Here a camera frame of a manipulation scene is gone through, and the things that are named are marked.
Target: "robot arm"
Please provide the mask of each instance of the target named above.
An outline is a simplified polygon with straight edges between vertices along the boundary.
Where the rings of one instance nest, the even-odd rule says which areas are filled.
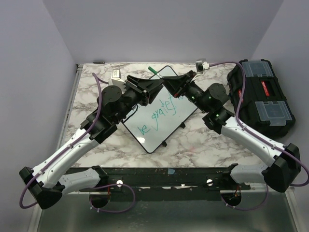
[[[117,130],[116,125],[133,106],[152,103],[162,89],[162,83],[163,80],[160,79],[144,80],[128,76],[123,94],[118,86],[104,88],[100,115],[94,126],[92,124],[98,109],[87,117],[69,141],[51,157],[33,169],[25,167],[19,172],[26,185],[31,181],[28,189],[42,209],[51,207],[69,192],[108,184],[108,176],[99,166],[75,174],[64,173],[84,154],[112,135]]]
[[[300,172],[301,166],[280,149],[299,160],[298,147],[272,141],[240,120],[236,121],[234,114],[223,107],[228,100],[224,86],[215,83],[203,91],[194,82],[196,74],[190,71],[182,76],[162,77],[163,85],[175,98],[186,96],[203,113],[208,113],[203,120],[209,129],[235,140],[263,161],[263,165],[236,165],[230,172],[236,183],[266,183],[278,192],[285,192]],[[273,145],[261,142],[257,136]]]

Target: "whiteboard stand foot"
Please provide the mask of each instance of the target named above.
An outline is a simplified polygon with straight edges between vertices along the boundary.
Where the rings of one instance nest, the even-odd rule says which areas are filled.
[[[185,128],[185,123],[184,122],[182,122],[181,124],[180,124],[180,126],[179,127],[181,127],[181,128]]]
[[[163,142],[161,143],[161,145],[163,145],[164,147],[166,147],[168,144],[167,144],[165,141],[163,141]]]

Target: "toolbox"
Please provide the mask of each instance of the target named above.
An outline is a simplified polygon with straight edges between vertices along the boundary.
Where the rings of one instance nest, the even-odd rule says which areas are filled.
[[[248,126],[271,138],[281,138],[295,124],[295,117],[268,60],[240,61],[246,74],[246,88],[239,117]],[[227,75],[230,99],[236,111],[242,89],[238,65]]]

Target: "whiteboard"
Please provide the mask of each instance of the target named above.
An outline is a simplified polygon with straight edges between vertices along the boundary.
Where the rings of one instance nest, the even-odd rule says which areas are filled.
[[[158,72],[162,76],[176,76],[170,66]],[[195,110],[197,107],[186,97],[178,99],[161,89],[153,103],[138,107],[136,113],[123,124],[136,138],[146,152],[154,152]]]

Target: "gray wall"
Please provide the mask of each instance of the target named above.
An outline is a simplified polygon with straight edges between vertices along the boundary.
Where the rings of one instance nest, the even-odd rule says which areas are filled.
[[[309,166],[309,1],[285,0],[253,58],[269,59],[285,93],[296,125],[287,142],[295,143]],[[307,178],[303,171],[297,182]],[[297,188],[298,206],[309,228],[309,186]]]
[[[0,31],[0,231],[25,232],[18,172],[55,150],[76,67],[41,0],[1,1]]]
[[[73,58],[250,58],[282,0],[43,0]]]

